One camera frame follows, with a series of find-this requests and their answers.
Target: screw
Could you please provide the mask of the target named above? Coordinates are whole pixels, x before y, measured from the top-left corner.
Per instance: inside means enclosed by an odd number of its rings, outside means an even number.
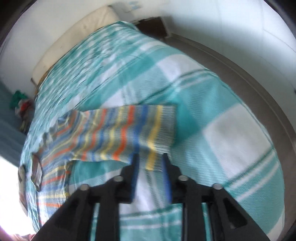
[[[115,176],[113,179],[114,179],[115,182],[122,182],[123,181],[122,176]]]
[[[86,190],[88,190],[89,189],[89,185],[88,184],[82,184],[81,186],[80,186],[80,190],[81,191],[86,191]]]
[[[223,189],[223,186],[220,183],[214,183],[213,188],[216,190],[221,190],[221,189]]]
[[[188,181],[189,177],[185,176],[185,175],[181,175],[178,177],[178,179],[179,179],[179,181],[185,182],[185,181]]]

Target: wall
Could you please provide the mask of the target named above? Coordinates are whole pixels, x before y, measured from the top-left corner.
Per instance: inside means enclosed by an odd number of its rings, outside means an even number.
[[[226,56],[278,102],[296,130],[296,40],[263,0],[171,0],[171,32]]]
[[[32,72],[44,52],[74,23],[108,4],[124,21],[160,15],[168,0],[141,0],[142,8],[126,13],[124,0],[38,0],[16,22],[0,49],[0,78],[12,92],[34,94]]]

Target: floor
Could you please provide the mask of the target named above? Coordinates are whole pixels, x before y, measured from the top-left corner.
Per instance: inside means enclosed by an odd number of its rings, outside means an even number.
[[[268,130],[282,165],[285,181],[285,236],[296,218],[296,134],[286,115],[267,91],[247,72],[219,53],[178,35],[166,43],[215,72],[249,106]]]

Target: bedspread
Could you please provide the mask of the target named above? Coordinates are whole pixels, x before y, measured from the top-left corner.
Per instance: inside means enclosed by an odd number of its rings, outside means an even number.
[[[31,168],[43,133],[69,110],[143,104],[176,106],[172,163],[202,185],[223,184],[276,240],[284,224],[284,182],[266,129],[216,74],[128,23],[92,33],[51,69],[40,86],[21,165]],[[76,162],[69,190],[102,184],[122,165]],[[38,230],[36,190],[27,177],[28,212]],[[140,171],[135,201],[120,206],[121,240],[179,240],[181,208],[167,204],[161,183],[154,166]]]

